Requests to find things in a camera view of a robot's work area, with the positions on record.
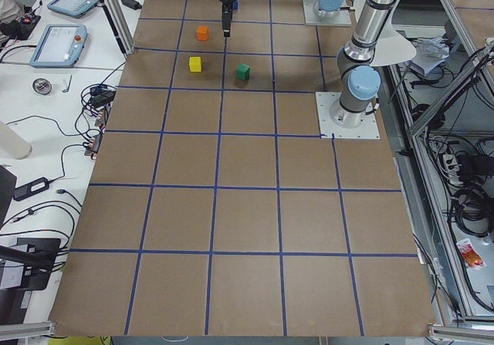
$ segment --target green cube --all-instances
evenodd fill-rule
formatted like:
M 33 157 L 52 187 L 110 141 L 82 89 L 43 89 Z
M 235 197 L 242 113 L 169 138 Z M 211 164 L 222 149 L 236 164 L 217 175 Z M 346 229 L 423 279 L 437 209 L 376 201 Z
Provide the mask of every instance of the green cube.
M 240 63 L 239 67 L 235 70 L 235 77 L 240 80 L 248 80 L 250 77 L 250 66 Z

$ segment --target snack packet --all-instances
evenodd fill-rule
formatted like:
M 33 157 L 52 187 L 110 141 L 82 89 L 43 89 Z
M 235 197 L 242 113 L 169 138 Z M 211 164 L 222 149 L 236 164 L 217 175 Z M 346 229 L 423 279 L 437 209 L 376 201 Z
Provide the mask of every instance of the snack packet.
M 469 268 L 474 270 L 479 270 L 483 266 L 486 266 L 486 263 L 482 260 L 480 255 L 474 250 L 472 243 L 469 238 L 465 238 L 461 241 L 456 242 L 456 246 L 458 250 L 463 256 L 463 259 L 469 265 Z

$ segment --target tablet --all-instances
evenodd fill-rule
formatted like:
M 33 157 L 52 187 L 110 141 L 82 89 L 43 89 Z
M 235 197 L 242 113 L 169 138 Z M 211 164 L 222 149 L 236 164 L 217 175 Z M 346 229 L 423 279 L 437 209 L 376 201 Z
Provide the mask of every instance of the tablet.
M 73 67 L 87 39 L 85 25 L 47 25 L 29 65 Z
M 52 0 L 48 9 L 78 19 L 97 3 L 98 0 Z

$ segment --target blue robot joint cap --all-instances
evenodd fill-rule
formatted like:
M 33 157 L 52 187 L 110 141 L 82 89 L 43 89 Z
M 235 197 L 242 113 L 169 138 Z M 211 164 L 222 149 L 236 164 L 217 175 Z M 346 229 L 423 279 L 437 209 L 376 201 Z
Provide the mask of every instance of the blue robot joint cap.
M 319 10 L 325 12 L 338 11 L 343 4 L 343 0 L 319 0 Z
M 370 66 L 358 66 L 348 77 L 348 89 L 358 100 L 371 100 L 381 86 L 379 73 Z

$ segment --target yellow cube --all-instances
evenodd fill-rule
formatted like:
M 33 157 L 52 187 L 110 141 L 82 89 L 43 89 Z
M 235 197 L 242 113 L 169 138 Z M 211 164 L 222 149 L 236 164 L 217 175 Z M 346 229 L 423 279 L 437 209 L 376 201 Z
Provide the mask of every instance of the yellow cube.
M 202 71 L 201 57 L 190 57 L 188 59 L 188 68 L 191 73 L 200 73 Z

